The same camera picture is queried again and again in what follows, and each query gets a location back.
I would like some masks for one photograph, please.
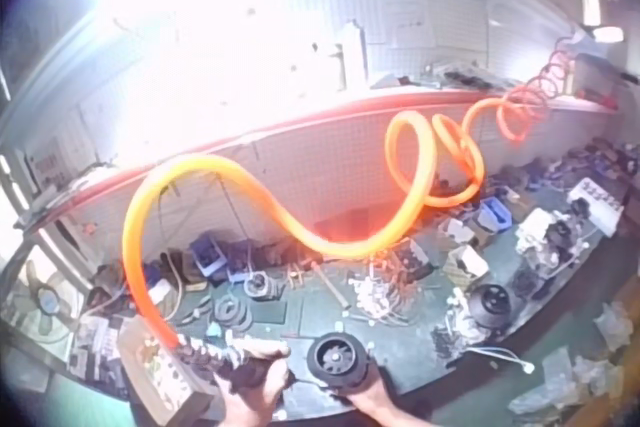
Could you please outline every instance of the pegboard wall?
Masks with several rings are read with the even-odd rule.
[[[460,121],[466,108],[451,106],[446,113]],[[420,111],[428,117],[437,112],[434,108]],[[294,128],[218,153],[239,162],[297,219],[313,229],[316,223],[351,209],[399,205],[404,194],[390,177],[383,152],[384,134],[392,116],[393,112],[372,113]],[[556,156],[584,145],[603,132],[608,117],[554,110],[547,122],[535,126],[524,143],[514,145],[500,135],[493,113],[477,119],[472,135],[492,173],[506,163],[522,165],[537,155]],[[401,136],[398,157],[409,178],[415,168],[416,147],[410,132]],[[441,151],[438,162],[441,178],[452,184],[463,180],[448,153]],[[123,219],[138,185],[76,208],[64,218],[96,258],[119,256]],[[143,251],[147,259],[168,246],[187,247],[205,230],[213,230],[225,241],[248,236],[268,243],[285,235],[237,186],[210,174],[180,179],[162,196],[164,236],[158,212],[156,205],[145,226]],[[89,230],[84,229],[88,225],[92,226],[91,235],[82,233]]]
[[[330,80],[320,74],[307,75],[304,81],[296,77],[301,69],[292,65],[300,56],[292,52],[288,43],[293,37],[286,33],[296,33],[296,46],[302,35],[311,51],[313,42],[339,42],[343,26],[353,19],[365,30],[372,78],[392,73],[419,80],[435,62],[462,61],[525,80],[544,65],[560,35],[537,28],[539,22],[517,3],[515,7],[508,2],[488,7],[487,0],[285,3],[290,22],[274,24],[270,19],[268,25],[286,32],[265,33],[263,24],[245,18],[236,29],[239,35],[209,38],[188,55],[179,49],[181,55],[147,55],[142,61],[128,61],[126,67],[125,59],[134,57],[131,52],[144,49],[123,32],[118,45],[96,55],[59,89],[59,96],[48,100],[56,108],[46,109],[40,121],[29,126],[29,135],[16,130],[11,142],[28,157],[55,138],[64,139],[59,140],[63,150],[73,144],[74,151],[63,151],[61,156],[67,178],[92,162],[135,167],[222,135],[273,123],[292,111],[300,114],[300,99],[315,95],[313,84]],[[259,20],[261,15],[252,17]]]
[[[142,54],[132,54],[138,48],[132,46],[135,36],[123,31],[123,40],[96,52],[53,97],[45,99],[48,108],[33,116],[39,120],[29,123],[28,132],[10,132],[10,145],[3,144],[2,152],[12,154],[7,155],[9,160],[46,153],[52,139],[65,139],[57,145],[65,175],[73,177],[96,161],[135,167],[302,116],[309,113],[302,110],[308,104],[299,100],[313,97],[310,86],[322,79],[294,79],[303,69],[292,68],[292,59],[299,60],[300,53],[292,52],[291,45],[308,49],[315,43],[339,43],[351,20],[364,28],[371,77],[391,73],[420,79],[433,63],[463,61],[526,80],[546,63],[556,38],[566,33],[533,15],[535,9],[524,9],[526,2],[521,0],[278,0],[273,4],[285,11],[278,11],[281,18],[266,13],[270,30],[261,28],[267,25],[261,24],[265,12],[252,5],[235,6],[247,22],[240,28],[227,17],[227,22],[215,19],[216,25],[227,27],[216,35],[199,25],[195,31],[208,34],[206,45],[193,43],[199,56],[185,64],[167,61],[163,55],[140,60]],[[183,41],[188,37],[175,25],[171,29],[176,37],[184,34]],[[466,108],[450,105],[444,110],[460,121]],[[435,110],[424,108],[423,113],[431,116]],[[391,115],[375,113],[293,129],[220,153],[242,164],[301,222],[313,227],[350,209],[401,201],[402,192],[384,163],[384,132]],[[597,113],[554,110],[551,119],[518,147],[498,134],[495,116],[478,119],[472,134],[493,172],[505,163],[519,165],[536,155],[557,155],[583,145],[601,134],[608,120]],[[399,151],[410,177],[416,159],[411,135],[403,136]],[[439,157],[440,175],[452,183],[462,180],[448,154]],[[119,255],[122,222],[136,187],[117,190],[63,219],[92,251],[92,258]],[[268,242],[283,235],[235,186],[210,176],[180,180],[163,196],[168,241],[161,235],[157,210],[151,212],[145,230],[148,257],[167,244],[185,247],[207,229],[222,240],[248,236]]]

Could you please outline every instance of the workshop table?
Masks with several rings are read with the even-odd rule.
[[[605,185],[614,195],[621,199],[625,189],[617,183],[607,182],[607,179],[592,175],[597,182]],[[545,210],[566,211],[566,193],[550,189],[543,189],[533,193],[536,205]],[[594,228],[589,222],[585,226],[585,232]],[[506,285],[521,265],[522,257],[515,251],[517,238],[515,231],[517,225],[508,231],[498,234],[492,243],[484,248],[482,257],[488,262],[490,274],[483,283],[499,283]],[[572,268],[562,271],[549,293],[537,301],[529,301],[526,305],[516,304],[519,311],[517,318],[496,342],[504,340],[517,330],[522,328],[533,316],[540,312],[545,305],[570,281],[579,270],[582,263],[596,248],[602,234],[595,231],[590,235],[589,247],[579,256]],[[429,255],[437,265],[444,263],[444,254],[439,252],[435,242],[435,227],[428,226],[412,238]],[[355,292],[347,283],[347,272],[353,272],[356,277],[364,278],[366,270],[364,265],[354,262],[332,262],[323,265],[323,270],[329,279],[336,285],[342,294],[351,302],[352,310],[355,308]],[[284,325],[254,323],[247,334],[256,338],[285,339],[291,347],[289,366],[298,379],[313,382],[315,379],[307,369],[307,352],[313,343],[313,339],[323,334],[334,332],[342,323],[344,331],[357,337],[365,346],[373,347],[376,361],[388,372],[393,387],[398,394],[404,394],[425,386],[443,376],[446,376],[454,366],[436,354],[431,332],[436,326],[443,325],[447,311],[446,299],[452,295],[454,285],[446,275],[437,269],[431,275],[418,282],[414,305],[412,306],[411,325],[407,327],[388,326],[376,323],[370,326],[367,322],[343,317],[343,309],[329,292],[325,284],[315,274],[308,274],[305,278],[304,288],[296,290],[286,288],[282,299],[287,302],[287,315]],[[238,297],[244,296],[242,287],[237,285],[230,290],[228,284],[217,289],[212,289],[214,298],[221,297],[231,291]],[[198,301],[205,295],[187,294],[180,312],[176,318],[181,318],[190,312]],[[252,303],[252,308],[260,308],[259,304]],[[203,337],[207,329],[207,320],[199,319],[193,324],[178,329],[182,333],[195,337]],[[316,385],[307,382],[295,383],[283,394],[282,409],[286,412],[286,418],[290,420],[303,418],[317,418],[339,414],[351,407],[342,400],[322,391]],[[219,407],[213,406],[203,416],[205,419],[219,420],[222,417]]]

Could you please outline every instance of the orange hose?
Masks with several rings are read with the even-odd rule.
[[[565,63],[556,62],[556,52],[551,55],[550,63],[542,69],[540,75],[525,86],[517,87],[499,99],[485,99],[476,102],[467,111],[462,125],[451,118],[436,114],[433,116],[433,130],[428,121],[415,111],[398,113],[391,120],[385,136],[385,159],[391,176],[407,195],[393,218],[380,231],[366,240],[356,242],[330,242],[309,231],[295,219],[271,192],[249,172],[236,162],[218,155],[182,155],[175,157],[152,170],[142,182],[131,200],[124,222],[122,251],[124,269],[131,294],[140,314],[151,324],[159,338],[169,348],[178,345],[178,337],[164,321],[147,292],[142,269],[142,233],[155,199],[162,189],[178,177],[199,170],[211,171],[238,184],[253,200],[269,214],[280,226],[290,232],[310,249],[332,257],[358,259],[387,248],[398,241],[413,225],[424,205],[437,208],[449,208],[469,201],[480,190],[485,176],[485,166],[480,149],[471,138],[471,125],[484,110],[497,109],[498,127],[509,140],[522,141],[528,134],[534,120],[546,118],[536,112],[532,105],[543,107],[548,115],[547,98],[557,96],[559,89],[553,78],[560,79],[558,68]],[[543,89],[544,82],[551,82],[555,91],[549,94]],[[516,117],[522,127],[513,132],[507,124],[506,115]],[[418,160],[412,182],[409,182],[398,166],[398,136],[405,125],[413,128],[418,138]],[[436,197],[429,194],[436,171],[437,149],[433,131],[444,147],[451,153],[458,166],[470,179],[469,185],[460,193],[450,197]]]

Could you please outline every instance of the white device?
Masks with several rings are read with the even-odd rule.
[[[589,177],[582,179],[567,196],[569,203],[580,198],[589,204],[589,220],[593,225],[607,237],[613,237],[622,216],[622,204]]]

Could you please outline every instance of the human hand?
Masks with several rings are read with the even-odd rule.
[[[358,386],[357,391],[345,393],[344,396],[360,412],[383,425],[386,422],[382,420],[389,417],[395,410],[375,360],[369,363],[367,376]]]
[[[232,344],[256,359],[272,360],[264,383],[255,388],[239,388],[232,393],[231,382],[216,375],[224,399],[226,415],[220,427],[264,427],[271,422],[273,410],[289,378],[286,357],[291,350],[275,340],[238,339]]]

